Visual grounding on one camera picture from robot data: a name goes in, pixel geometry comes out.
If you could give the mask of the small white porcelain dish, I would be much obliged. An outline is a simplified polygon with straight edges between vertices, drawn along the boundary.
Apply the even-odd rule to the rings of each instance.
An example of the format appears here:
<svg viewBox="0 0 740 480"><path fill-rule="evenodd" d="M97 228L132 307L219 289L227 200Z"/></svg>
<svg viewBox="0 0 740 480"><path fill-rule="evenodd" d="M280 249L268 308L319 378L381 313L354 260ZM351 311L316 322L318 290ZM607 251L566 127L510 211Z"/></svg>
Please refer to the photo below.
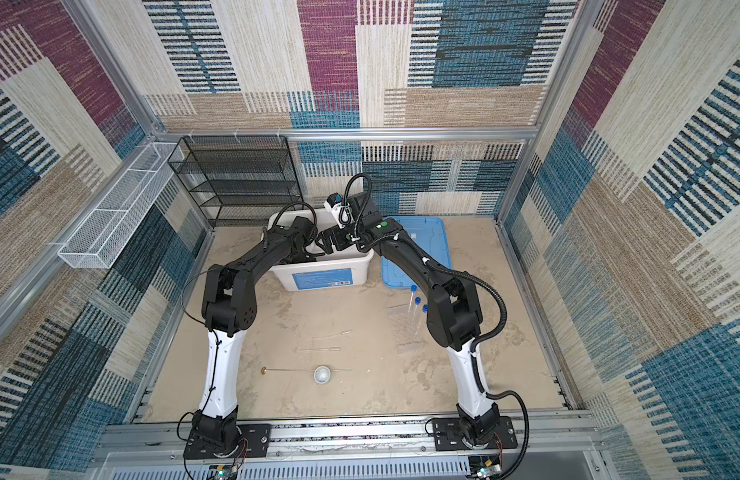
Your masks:
<svg viewBox="0 0 740 480"><path fill-rule="evenodd" d="M332 376L331 369L328 366L318 366L313 373L314 381L319 385L327 384Z"/></svg>

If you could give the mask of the clear plastic pipette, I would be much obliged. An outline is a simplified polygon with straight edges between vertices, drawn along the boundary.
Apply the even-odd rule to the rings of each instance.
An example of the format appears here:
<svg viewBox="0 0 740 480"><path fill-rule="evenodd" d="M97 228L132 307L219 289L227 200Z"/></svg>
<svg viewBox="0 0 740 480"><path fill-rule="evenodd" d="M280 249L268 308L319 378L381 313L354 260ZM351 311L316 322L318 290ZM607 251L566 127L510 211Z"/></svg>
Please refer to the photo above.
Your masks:
<svg viewBox="0 0 740 480"><path fill-rule="evenodd" d="M328 335L315 336L315 337L312 337L312 340L313 341L320 341L320 340L327 340L327 339L332 339L332 338L339 338L339 337L350 335L352 333L353 333L352 330L343 330L343 331L340 331L338 333L332 333L332 334L328 334Z"/></svg>

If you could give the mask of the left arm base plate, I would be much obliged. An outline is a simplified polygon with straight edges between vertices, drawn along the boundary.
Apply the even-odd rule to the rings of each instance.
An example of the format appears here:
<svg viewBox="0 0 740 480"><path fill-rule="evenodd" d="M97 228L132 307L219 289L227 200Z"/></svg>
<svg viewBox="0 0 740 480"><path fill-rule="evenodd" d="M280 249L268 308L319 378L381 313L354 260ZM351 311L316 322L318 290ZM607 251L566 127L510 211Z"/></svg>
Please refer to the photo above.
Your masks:
<svg viewBox="0 0 740 480"><path fill-rule="evenodd" d="M186 460L241 460L266 456L270 424L192 427L183 451Z"/></svg>

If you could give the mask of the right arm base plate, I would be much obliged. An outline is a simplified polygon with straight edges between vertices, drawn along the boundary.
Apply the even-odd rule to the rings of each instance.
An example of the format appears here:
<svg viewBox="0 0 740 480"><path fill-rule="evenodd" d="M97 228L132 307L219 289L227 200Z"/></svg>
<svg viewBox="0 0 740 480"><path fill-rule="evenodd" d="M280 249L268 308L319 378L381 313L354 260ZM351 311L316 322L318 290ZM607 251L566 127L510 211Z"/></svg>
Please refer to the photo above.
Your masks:
<svg viewBox="0 0 740 480"><path fill-rule="evenodd" d="M434 417L424 429L434 439L437 451L516 449L519 442L512 420L501 416L496 423L482 427L470 426L457 417Z"/></svg>

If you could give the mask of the white plastic storage bin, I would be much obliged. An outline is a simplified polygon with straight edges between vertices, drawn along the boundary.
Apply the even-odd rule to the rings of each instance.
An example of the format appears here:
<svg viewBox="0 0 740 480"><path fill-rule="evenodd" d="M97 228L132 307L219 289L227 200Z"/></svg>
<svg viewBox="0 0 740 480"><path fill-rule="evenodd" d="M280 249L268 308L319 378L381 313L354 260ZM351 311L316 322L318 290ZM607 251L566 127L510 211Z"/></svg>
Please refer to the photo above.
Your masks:
<svg viewBox="0 0 740 480"><path fill-rule="evenodd" d="M332 214L326 209L315 209L317 228L321 233L337 225ZM290 226L296 216L312 215L308 210L288 210L283 213L278 225ZM343 251L334 251L331 255L318 257L314 262L283 264L272 266L271 272L289 292L363 285L367 280L373 251L359 252L354 245Z"/></svg>

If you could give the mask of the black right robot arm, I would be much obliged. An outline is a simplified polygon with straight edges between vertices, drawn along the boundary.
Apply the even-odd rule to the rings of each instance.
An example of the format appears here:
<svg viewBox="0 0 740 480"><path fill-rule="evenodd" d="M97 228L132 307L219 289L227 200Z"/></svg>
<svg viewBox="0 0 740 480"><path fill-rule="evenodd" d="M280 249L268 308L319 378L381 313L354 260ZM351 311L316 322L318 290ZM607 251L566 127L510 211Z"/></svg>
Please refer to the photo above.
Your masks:
<svg viewBox="0 0 740 480"><path fill-rule="evenodd" d="M371 192L370 177L359 173L350 178L342 193L327 197L324 207L337 225L328 230L321 244L328 252L351 245L361 253L372 250L398 266L423 292L428 305L426 327L446 349L456 381L458 425L465 447L485 449L498 442L498 402L507 397L517 401L524 428L518 456L498 473L489 473L485 467L478 472L482 478L506 479L521 465L529 446L528 409L514 390L489 390L480 350L482 343L505 328L505 301L486 281L434 259L398 221L375 209Z"/></svg>

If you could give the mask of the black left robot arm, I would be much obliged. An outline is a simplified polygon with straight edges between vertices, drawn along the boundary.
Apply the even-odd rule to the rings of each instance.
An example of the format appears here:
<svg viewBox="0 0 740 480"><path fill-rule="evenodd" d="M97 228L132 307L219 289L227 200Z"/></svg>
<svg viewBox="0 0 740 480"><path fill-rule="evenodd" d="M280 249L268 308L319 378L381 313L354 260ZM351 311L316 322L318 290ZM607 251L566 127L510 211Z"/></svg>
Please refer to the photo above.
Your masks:
<svg viewBox="0 0 740 480"><path fill-rule="evenodd" d="M318 233L317 214L306 202L306 214L298 214L291 224L279 220L262 233L258 244L225 265L214 264L204 274L201 323L208 331L208 367L203 396L192 414L183 458L229 458L245 448L237 427L236 382L243 342L257 315L256 283L271 267L285 260L305 260L306 247Z"/></svg>

